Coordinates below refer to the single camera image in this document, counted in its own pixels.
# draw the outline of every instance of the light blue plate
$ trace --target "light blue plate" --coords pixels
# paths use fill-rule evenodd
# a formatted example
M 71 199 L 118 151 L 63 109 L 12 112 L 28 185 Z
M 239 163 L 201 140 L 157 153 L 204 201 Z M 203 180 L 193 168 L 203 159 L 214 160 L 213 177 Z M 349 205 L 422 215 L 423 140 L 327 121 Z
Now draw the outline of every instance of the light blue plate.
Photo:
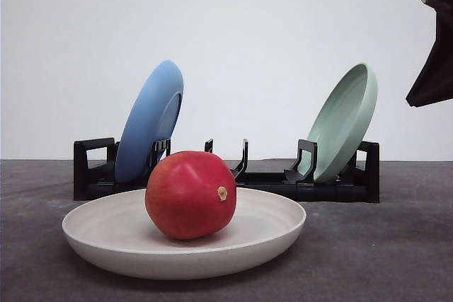
M 152 144 L 171 138 L 183 99 L 179 68 L 169 60 L 156 67 L 127 118 L 115 162 L 115 181 L 129 182 L 149 165 Z

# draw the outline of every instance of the green plate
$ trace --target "green plate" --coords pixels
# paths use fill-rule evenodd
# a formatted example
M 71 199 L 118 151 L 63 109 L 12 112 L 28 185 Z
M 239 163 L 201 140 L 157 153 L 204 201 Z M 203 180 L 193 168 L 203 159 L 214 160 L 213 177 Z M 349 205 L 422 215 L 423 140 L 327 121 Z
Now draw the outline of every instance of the green plate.
M 356 152 L 368 129 L 377 100 L 377 80 L 366 64 L 344 75 L 316 118 L 308 136 L 318 144 L 315 182 L 330 182 Z M 310 167 L 309 153 L 302 154 L 298 171 Z

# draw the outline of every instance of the red pomegranate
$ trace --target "red pomegranate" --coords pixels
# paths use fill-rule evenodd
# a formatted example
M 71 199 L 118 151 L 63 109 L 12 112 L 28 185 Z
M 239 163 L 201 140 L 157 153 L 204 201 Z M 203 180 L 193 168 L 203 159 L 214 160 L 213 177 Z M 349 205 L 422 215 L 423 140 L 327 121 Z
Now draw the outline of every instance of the red pomegranate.
M 160 161 L 149 177 L 145 207 L 167 236 L 188 240 L 223 229 L 236 208 L 236 183 L 221 158 L 181 151 Z

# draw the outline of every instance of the dish rack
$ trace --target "dish rack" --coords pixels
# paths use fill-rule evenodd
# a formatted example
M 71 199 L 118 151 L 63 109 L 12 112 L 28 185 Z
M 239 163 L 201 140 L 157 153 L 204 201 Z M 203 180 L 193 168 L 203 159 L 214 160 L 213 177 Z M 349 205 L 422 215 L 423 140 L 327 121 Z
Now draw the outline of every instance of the dish rack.
M 119 192 L 143 189 L 163 152 L 170 155 L 171 140 L 155 141 L 149 153 L 149 166 L 141 176 L 128 183 L 115 182 L 115 159 L 120 142 L 114 138 L 89 139 L 74 142 L 74 200 L 90 200 Z M 213 139 L 205 142 L 205 151 L 212 152 Z M 87 151 L 107 148 L 107 159 L 89 168 Z M 248 172 L 248 140 L 243 140 L 242 159 L 231 169 L 236 185 L 281 194 L 298 202 L 369 202 L 379 203 L 379 144 L 362 141 L 358 151 L 366 155 L 365 168 L 357 165 L 357 152 L 332 183 L 314 182 L 318 146 L 300 139 L 293 165 L 280 172 Z M 302 154 L 310 154 L 310 166 L 302 175 L 297 170 Z

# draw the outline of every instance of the gray table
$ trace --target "gray table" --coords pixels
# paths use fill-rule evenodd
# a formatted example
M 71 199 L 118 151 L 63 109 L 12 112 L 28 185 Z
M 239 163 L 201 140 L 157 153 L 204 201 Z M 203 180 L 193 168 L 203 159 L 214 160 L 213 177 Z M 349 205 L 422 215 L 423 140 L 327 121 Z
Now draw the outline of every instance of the gray table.
M 1 162 L 2 302 L 453 301 L 453 162 L 382 162 L 382 203 L 302 203 L 304 230 L 283 255 L 197 281 L 82 260 L 60 226 L 83 203 L 71 200 L 71 171 L 71 161 Z

